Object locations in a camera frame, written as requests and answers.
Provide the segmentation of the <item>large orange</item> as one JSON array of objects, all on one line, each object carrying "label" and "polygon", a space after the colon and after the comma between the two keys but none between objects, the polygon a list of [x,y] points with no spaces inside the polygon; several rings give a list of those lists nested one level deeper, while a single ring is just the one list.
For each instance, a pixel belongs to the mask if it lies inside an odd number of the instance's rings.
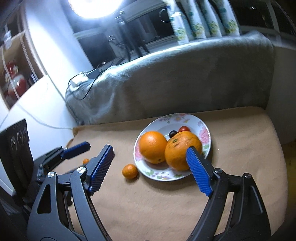
[{"label": "large orange", "polygon": [[151,164],[165,161],[166,146],[167,140],[160,132],[148,131],[139,139],[139,151],[144,159]]}]

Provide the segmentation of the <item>tangerine with green stem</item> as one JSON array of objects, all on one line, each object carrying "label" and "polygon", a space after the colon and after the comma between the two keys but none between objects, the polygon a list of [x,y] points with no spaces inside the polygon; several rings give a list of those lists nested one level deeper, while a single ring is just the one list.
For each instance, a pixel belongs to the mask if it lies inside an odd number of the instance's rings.
[{"label": "tangerine with green stem", "polygon": [[186,151],[189,147],[195,147],[199,154],[202,153],[202,143],[192,132],[179,132],[170,138],[165,149],[168,166],[176,171],[189,170],[186,161]]}]

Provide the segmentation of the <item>red cherry tomato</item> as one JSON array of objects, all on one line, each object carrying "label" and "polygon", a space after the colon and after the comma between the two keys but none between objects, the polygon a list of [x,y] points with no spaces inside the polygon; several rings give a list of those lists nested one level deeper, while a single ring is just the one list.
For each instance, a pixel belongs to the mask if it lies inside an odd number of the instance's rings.
[{"label": "red cherry tomato", "polygon": [[191,132],[190,128],[187,126],[181,126],[178,132]]}]

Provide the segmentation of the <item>small orange kumquat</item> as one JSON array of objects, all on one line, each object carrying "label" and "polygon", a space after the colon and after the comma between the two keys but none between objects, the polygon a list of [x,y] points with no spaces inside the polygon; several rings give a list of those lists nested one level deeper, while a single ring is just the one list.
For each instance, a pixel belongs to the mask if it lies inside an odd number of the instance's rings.
[{"label": "small orange kumquat", "polygon": [[85,165],[85,164],[88,164],[89,161],[90,161],[89,159],[84,159],[84,160],[83,160],[83,164],[84,164],[84,165]]}]

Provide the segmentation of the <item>small mandarin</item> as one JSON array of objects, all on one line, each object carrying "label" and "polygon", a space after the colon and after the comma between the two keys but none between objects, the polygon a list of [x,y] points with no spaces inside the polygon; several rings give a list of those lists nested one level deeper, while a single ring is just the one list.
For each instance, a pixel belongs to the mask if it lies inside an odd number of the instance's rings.
[{"label": "small mandarin", "polygon": [[138,176],[138,170],[134,164],[127,164],[122,169],[122,175],[128,180],[132,180]]}]

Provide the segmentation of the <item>white power adapter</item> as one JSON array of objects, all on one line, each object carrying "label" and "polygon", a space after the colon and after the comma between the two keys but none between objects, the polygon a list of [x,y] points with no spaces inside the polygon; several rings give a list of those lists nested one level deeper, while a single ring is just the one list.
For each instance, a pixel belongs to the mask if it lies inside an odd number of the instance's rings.
[{"label": "white power adapter", "polygon": [[87,71],[76,74],[74,77],[72,77],[69,80],[67,89],[73,91],[76,88],[78,88],[80,84],[89,80],[87,75],[88,75]]}]

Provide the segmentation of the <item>tan fleece blanket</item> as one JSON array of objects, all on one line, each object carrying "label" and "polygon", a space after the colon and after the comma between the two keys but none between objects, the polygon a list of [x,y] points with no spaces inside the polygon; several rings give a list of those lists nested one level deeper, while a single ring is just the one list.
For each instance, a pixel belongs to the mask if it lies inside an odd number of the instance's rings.
[{"label": "tan fleece blanket", "polygon": [[[198,113],[208,126],[215,167],[231,175],[250,173],[266,207],[270,228],[276,232],[287,209],[287,168],[273,123],[262,108],[233,108]],[[113,240],[186,240],[197,224],[207,196],[192,176],[169,182],[140,175],[127,181],[121,171],[133,163],[133,147],[151,119],[80,126],[73,144],[87,141],[91,149],[64,161],[58,174],[80,166],[109,144],[115,157],[101,188],[92,196],[96,211]]]}]

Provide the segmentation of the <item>red white ceramic jar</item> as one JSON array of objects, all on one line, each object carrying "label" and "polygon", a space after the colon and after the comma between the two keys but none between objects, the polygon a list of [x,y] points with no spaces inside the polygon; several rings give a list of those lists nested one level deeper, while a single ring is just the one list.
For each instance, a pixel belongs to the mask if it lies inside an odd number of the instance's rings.
[{"label": "red white ceramic jar", "polygon": [[19,99],[27,90],[27,81],[25,77],[19,73],[19,67],[15,61],[10,61],[6,68],[5,82],[8,84],[8,96],[14,100]]}]

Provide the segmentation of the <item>wooden shelf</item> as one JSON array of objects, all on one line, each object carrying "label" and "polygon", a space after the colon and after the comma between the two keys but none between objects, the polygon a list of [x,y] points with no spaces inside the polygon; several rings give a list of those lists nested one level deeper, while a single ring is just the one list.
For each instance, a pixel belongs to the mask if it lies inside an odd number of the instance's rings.
[{"label": "wooden shelf", "polygon": [[15,61],[25,77],[27,90],[45,75],[29,35],[23,1],[1,1],[1,101],[7,109],[18,101],[7,92],[5,73],[10,61]]}]

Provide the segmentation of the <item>floral white plate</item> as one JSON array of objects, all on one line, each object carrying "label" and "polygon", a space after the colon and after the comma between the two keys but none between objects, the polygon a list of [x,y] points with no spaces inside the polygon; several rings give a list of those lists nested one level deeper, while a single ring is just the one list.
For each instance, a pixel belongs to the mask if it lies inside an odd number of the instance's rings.
[{"label": "floral white plate", "polygon": [[[151,163],[140,152],[140,139],[147,132],[158,132],[166,138],[164,149],[169,161]],[[186,148],[193,145],[207,157],[211,149],[211,134],[208,126],[198,117],[187,113],[162,116],[149,123],[139,134],[133,148],[133,158],[138,171],[155,181],[176,181],[191,175],[186,168]]]}]

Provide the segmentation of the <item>grey sofa cushion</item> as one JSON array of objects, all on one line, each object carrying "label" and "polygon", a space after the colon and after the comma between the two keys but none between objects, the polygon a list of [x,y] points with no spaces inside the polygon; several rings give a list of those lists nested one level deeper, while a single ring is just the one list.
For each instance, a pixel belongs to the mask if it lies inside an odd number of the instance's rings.
[{"label": "grey sofa cushion", "polygon": [[66,105],[79,125],[265,108],[274,59],[272,42],[256,31],[191,42],[109,67],[97,79],[69,87]]}]

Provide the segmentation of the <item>floral pouch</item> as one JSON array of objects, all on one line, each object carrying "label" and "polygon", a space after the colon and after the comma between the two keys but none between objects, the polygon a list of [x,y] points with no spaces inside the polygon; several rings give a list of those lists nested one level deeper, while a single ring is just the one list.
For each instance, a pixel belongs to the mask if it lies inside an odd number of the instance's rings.
[{"label": "floral pouch", "polygon": [[211,37],[209,28],[203,14],[195,0],[181,0],[185,14],[195,39],[207,39]]},{"label": "floral pouch", "polygon": [[221,16],[222,24],[224,25],[226,34],[234,37],[240,36],[238,23],[229,1],[213,0],[213,2]]},{"label": "floral pouch", "polygon": [[173,28],[173,32],[177,38],[178,44],[187,44],[194,40],[192,35],[192,30],[187,21],[186,16],[178,7],[176,1],[168,0],[163,1],[166,5],[166,10],[168,12],[169,20]]},{"label": "floral pouch", "polygon": [[208,0],[197,1],[212,37],[226,35],[222,21]]}]

